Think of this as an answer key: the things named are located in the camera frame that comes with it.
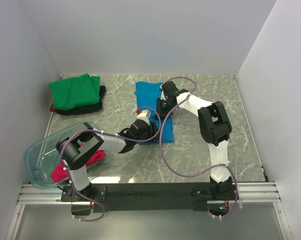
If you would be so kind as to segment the aluminium frame rail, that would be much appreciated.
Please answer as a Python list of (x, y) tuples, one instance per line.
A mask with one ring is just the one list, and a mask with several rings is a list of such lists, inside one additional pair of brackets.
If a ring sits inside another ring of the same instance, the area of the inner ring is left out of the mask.
[[(280, 194), (274, 182), (241, 182), (238, 184), (239, 203), (278, 203)], [(62, 191), (57, 187), (38, 189), (31, 184), (21, 187), (18, 205), (70, 205), (62, 202)]]

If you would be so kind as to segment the red folded t-shirt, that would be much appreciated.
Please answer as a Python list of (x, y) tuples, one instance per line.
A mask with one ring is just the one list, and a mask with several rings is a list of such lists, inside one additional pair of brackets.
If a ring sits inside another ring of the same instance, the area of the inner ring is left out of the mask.
[(55, 113), (55, 112), (56, 112), (56, 110), (54, 109), (54, 106), (53, 106), (53, 104), (51, 105), (51, 107), (50, 107), (49, 111), (50, 111), (50, 112), (52, 112), (52, 113)]

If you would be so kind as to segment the crimson crumpled t-shirt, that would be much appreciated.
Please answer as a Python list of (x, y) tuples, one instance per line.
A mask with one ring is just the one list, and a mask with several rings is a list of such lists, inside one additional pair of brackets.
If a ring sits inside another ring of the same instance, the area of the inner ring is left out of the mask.
[[(103, 150), (97, 150), (89, 161), (86, 163), (86, 167), (91, 167), (96, 163), (100, 162), (106, 156), (106, 152)], [(67, 173), (64, 167), (59, 163), (53, 172), (51, 173), (51, 178), (54, 183), (61, 182), (62, 180), (67, 178)]]

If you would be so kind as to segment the clear plastic bin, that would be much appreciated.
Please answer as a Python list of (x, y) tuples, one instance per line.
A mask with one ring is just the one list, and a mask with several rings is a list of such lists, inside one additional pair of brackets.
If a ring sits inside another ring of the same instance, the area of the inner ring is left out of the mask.
[(56, 144), (86, 128), (98, 127), (89, 121), (83, 121), (60, 129), (32, 144), (24, 155), (24, 164), (30, 183), (37, 189), (45, 190), (55, 187), (67, 180), (66, 177), (54, 182), (52, 173), (59, 162)]

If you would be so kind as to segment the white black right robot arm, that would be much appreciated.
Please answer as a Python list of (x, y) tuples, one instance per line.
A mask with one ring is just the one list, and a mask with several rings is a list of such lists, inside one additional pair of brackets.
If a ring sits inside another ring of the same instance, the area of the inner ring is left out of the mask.
[(228, 168), (228, 143), (232, 126), (222, 102), (211, 102), (193, 95), (186, 89), (178, 89), (174, 82), (167, 81), (160, 87), (161, 97), (156, 108), (163, 120), (159, 134), (159, 143), (167, 119), (177, 108), (187, 110), (198, 118), (200, 134), (208, 144), (211, 167), (208, 190), (200, 191), (208, 200), (223, 200), (233, 192), (233, 180)]

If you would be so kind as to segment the black folded t-shirt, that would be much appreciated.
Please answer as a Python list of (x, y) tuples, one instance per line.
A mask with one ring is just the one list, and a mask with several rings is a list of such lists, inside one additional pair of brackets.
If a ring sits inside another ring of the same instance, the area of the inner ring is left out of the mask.
[(55, 109), (56, 110), (55, 113), (62, 115), (62, 116), (76, 116), (76, 115), (96, 113), (103, 108), (102, 100), (103, 100), (106, 92), (107, 92), (106, 87), (104, 85), (101, 85), (99, 88), (100, 100), (98, 103), (92, 104), (92, 105), (87, 105), (87, 106), (75, 107), (70, 110)]

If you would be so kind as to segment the green folded t-shirt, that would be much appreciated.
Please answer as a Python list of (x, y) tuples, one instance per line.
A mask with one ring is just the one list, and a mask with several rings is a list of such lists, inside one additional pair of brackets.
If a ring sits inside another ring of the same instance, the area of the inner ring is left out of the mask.
[(100, 80), (99, 76), (86, 73), (49, 83), (53, 108), (68, 111), (99, 103)]

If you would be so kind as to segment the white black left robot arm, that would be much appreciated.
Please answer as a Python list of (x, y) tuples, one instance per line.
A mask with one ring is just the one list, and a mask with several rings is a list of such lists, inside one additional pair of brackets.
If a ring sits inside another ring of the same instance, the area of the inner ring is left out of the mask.
[(70, 176), (70, 181), (74, 184), (73, 196), (79, 201), (94, 197), (86, 164), (98, 150), (125, 154), (131, 151), (137, 143), (156, 142), (159, 139), (158, 131), (159, 128), (154, 121), (147, 123), (137, 119), (130, 127), (112, 136), (87, 128), (72, 140), (68, 137), (59, 140), (55, 148), (63, 160), (62, 166), (67, 168), (66, 174)]

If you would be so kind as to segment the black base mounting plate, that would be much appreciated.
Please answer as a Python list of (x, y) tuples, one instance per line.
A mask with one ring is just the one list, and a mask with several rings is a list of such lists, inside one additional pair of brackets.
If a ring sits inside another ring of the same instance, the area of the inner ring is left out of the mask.
[(93, 199), (108, 211), (193, 210), (208, 211), (209, 201), (238, 200), (235, 185), (208, 182), (94, 183)]

